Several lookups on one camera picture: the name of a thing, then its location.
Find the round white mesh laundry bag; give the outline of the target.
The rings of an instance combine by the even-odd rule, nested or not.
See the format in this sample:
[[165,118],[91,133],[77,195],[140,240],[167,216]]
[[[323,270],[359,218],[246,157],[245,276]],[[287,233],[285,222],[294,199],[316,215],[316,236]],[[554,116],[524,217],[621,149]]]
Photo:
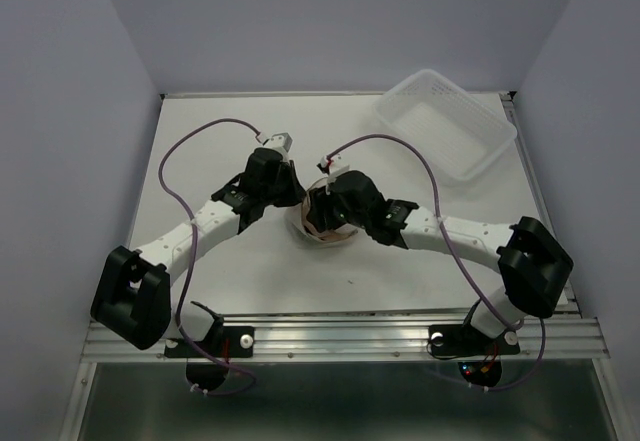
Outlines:
[[302,202],[289,207],[285,221],[290,231],[312,247],[329,247],[350,242],[358,229],[338,222],[329,211],[326,177],[309,186]]

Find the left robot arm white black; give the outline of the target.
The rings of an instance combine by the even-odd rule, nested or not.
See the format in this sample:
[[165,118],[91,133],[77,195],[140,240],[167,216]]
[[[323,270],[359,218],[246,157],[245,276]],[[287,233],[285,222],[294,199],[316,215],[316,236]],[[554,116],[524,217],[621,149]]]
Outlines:
[[214,247],[258,221],[266,208],[293,207],[304,196],[288,150],[270,143],[256,148],[244,171],[185,222],[134,250],[119,246],[108,254],[92,319],[136,348],[150,348],[169,328],[175,281]]

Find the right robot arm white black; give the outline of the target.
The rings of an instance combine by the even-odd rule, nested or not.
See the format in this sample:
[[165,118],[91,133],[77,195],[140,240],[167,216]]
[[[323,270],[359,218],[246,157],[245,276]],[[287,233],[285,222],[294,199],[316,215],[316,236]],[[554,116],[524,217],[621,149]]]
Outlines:
[[537,219],[487,224],[444,218],[410,201],[387,199],[360,171],[348,171],[309,189],[303,229],[321,239],[353,226],[384,246],[449,254],[498,273],[502,285],[480,293],[460,327],[463,345],[482,351],[525,317],[550,318],[574,262]]

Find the white plastic mesh basket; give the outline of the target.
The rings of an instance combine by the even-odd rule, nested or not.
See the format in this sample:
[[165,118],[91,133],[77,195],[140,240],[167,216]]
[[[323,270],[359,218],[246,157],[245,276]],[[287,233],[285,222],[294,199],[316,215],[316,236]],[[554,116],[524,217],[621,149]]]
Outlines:
[[383,94],[373,113],[453,184],[483,174],[517,137],[516,127],[504,116],[431,69]]

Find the aluminium mounting rail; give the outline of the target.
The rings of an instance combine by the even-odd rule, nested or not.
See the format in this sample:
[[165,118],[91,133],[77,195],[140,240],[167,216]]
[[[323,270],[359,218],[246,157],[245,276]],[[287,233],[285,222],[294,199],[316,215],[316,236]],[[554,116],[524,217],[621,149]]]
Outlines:
[[[444,314],[352,316],[231,316],[228,326],[253,326],[253,357],[241,363],[420,362],[436,361],[426,351],[433,325],[453,325]],[[608,359],[600,325],[575,313],[545,321],[543,360]],[[535,360],[541,343],[539,322],[527,318],[518,332],[521,352],[511,358]],[[154,363],[165,356],[165,340],[138,350],[99,323],[91,322],[81,352],[85,363]]]

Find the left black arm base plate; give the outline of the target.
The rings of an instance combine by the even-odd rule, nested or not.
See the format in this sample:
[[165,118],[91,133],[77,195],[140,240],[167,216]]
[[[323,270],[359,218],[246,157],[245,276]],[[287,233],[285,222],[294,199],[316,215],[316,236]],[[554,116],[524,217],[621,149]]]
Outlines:
[[[220,360],[249,359],[254,354],[255,328],[249,325],[228,325],[211,332],[195,344]],[[164,356],[168,359],[203,359],[204,356],[183,339],[169,339]]]

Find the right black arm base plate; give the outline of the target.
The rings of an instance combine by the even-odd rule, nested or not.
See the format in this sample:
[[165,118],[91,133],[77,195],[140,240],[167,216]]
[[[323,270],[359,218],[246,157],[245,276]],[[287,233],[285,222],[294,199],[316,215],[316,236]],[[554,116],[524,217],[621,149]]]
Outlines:
[[518,339],[508,342],[504,334],[492,339],[462,324],[431,325],[428,333],[428,351],[437,359],[517,355],[521,352]]

